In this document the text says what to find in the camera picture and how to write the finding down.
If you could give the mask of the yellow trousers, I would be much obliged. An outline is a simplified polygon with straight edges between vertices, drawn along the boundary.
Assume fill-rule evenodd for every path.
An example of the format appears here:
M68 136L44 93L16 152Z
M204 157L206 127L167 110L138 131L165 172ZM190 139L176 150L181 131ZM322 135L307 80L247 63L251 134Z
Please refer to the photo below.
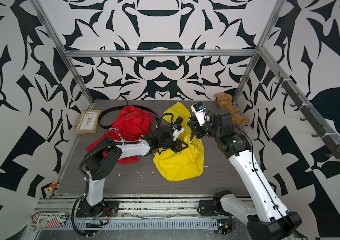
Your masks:
M177 102L166 113L171 113L174 118L181 117L182 127L185 129L178 139L188 144L188 148L175 153L172 150L163 151L161 154L156 153L153 159L159 173L170 182L179 182L199 177L204 172L205 148L202 140L193 137L192 130L187 125L191 117L190 111L180 102Z

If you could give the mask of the red trousers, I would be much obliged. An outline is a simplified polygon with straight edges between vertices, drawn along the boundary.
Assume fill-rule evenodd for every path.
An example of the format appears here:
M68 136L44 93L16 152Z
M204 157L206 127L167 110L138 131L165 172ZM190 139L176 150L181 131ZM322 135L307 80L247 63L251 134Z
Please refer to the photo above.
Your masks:
M114 141L136 141L141 136L150 133L150 125L153 122L153 114L135 106L116 107L103 111L100 117L110 112L119 110L116 120L107 127L107 132L94 143L86 147L90 152L97 147L104 138L111 138Z

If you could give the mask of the black leather belt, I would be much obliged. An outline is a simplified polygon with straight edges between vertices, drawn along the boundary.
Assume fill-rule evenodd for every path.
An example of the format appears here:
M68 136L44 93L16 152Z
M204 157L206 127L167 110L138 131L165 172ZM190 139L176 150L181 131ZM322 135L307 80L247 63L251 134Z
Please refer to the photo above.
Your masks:
M159 116L151 109L147 108L147 107L144 107L144 106L137 106L137 105L126 105L126 106L117 106L117 107L113 107L113 108L109 108L109 109L106 109L104 111L102 111L99 115L99 127L102 128L102 129L110 129L112 127L112 125L103 125L101 124L101 119L111 113L111 112L115 112L115 111L121 111L122 109L124 109L125 107L135 107L135 108L138 108L140 110L143 110L145 112L149 112L152 114L153 116L153 119L155 121L159 121Z

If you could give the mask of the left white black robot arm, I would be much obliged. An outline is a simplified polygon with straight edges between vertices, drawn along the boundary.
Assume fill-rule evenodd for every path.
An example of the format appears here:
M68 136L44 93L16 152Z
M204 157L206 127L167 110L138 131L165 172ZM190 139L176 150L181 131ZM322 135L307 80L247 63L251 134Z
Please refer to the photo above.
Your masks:
M109 137L104 138L97 147L84 156L78 167L87 181L85 191L87 204L94 207L103 202L105 178L119 160L159 154L160 150L179 153L187 149L189 145L179 139L184 131L180 124L161 125L136 141L114 141Z

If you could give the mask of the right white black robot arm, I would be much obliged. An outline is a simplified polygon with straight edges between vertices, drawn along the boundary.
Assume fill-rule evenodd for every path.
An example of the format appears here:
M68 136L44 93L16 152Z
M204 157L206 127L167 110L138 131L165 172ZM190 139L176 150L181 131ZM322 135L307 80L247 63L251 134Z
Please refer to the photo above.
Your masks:
M283 240L297 234L301 217L290 211L274 192L255 159L252 142L229 122L227 114L213 113L208 117L200 111L189 118L188 126L194 137L215 140L238 172L254 204L250 206L233 193L222 191L215 195L222 212L245 224L253 240Z

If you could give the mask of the brown teddy bear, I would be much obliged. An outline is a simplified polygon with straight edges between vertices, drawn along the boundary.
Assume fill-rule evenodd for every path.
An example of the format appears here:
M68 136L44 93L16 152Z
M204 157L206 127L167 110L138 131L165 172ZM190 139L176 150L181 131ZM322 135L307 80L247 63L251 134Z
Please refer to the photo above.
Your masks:
M233 105L233 97L226 93L215 93L214 97L220 109L228 110L235 125L247 125L250 119L240 114L240 109Z

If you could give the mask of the small green circuit board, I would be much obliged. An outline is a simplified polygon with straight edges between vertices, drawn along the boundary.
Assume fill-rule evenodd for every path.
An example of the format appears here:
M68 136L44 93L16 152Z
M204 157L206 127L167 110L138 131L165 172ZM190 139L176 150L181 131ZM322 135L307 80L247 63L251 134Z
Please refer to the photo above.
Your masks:
M219 219L217 220L217 233L221 235L228 235L234 227L232 219Z

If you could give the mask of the wooden framed picture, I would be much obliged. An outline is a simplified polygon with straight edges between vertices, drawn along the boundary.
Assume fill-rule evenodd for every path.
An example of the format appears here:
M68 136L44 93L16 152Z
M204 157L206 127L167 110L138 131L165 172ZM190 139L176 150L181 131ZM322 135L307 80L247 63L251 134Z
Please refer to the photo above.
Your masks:
M75 134L82 135L96 133L101 112L101 110L83 111L78 119Z

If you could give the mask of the small red yellow toy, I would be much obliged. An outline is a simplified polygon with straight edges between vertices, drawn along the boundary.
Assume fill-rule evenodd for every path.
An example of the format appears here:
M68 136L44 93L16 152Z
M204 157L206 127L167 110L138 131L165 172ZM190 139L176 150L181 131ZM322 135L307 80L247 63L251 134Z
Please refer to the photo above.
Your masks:
M52 192L54 192L55 190L56 190L56 188L57 188L57 186L58 186L58 184L59 184L59 179L55 179L51 184L50 184L50 186L48 187L48 192L49 193L52 193Z

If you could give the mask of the red white printed box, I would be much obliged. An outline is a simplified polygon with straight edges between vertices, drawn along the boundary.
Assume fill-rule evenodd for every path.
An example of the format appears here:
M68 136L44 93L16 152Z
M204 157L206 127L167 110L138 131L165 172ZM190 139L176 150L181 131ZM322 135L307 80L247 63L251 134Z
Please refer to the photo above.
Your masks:
M61 228L67 221L66 212L37 212L31 220L35 228Z

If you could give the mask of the black wall hook rack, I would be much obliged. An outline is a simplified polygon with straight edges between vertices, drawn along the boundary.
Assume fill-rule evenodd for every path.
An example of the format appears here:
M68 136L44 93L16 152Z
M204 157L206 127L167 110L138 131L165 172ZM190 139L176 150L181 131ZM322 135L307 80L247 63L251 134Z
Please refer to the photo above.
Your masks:
M329 150L327 157L335 157L340 159L340 144L334 139L337 133L331 130L330 127L325 123L324 118L319 114L314 105L307 99L303 92L296 86L292 79L285 79L282 76L278 76L279 80L276 82L285 90L283 95L289 96L293 104L292 108L298 109L302 114L303 118L301 121L307 121L314 129L315 133L311 136L313 138L320 138Z

